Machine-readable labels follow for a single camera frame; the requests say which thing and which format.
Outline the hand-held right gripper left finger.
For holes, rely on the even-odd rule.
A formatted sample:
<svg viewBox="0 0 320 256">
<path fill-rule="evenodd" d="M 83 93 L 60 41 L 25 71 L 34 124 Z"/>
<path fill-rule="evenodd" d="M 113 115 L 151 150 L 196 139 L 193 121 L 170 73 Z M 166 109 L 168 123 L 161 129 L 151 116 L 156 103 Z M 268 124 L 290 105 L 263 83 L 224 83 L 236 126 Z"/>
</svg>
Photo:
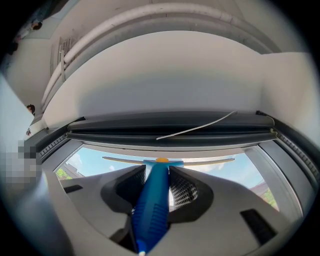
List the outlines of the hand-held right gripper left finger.
<svg viewBox="0 0 320 256">
<path fill-rule="evenodd" d="M 109 241 L 138 252 L 132 215 L 146 182 L 146 166 L 134 165 L 60 183 L 80 215 Z"/>
</svg>

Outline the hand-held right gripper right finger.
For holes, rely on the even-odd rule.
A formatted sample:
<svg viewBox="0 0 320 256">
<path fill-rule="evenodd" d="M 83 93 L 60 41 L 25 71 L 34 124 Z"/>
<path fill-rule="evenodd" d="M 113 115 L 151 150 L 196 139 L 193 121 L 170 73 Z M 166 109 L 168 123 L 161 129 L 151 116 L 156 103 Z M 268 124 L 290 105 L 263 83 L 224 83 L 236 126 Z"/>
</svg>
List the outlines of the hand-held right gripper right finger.
<svg viewBox="0 0 320 256">
<path fill-rule="evenodd" d="M 287 217 L 243 185 L 171 167 L 198 196 L 169 214 L 169 230 L 152 256 L 273 256 L 292 238 L 300 217 Z"/>
</svg>

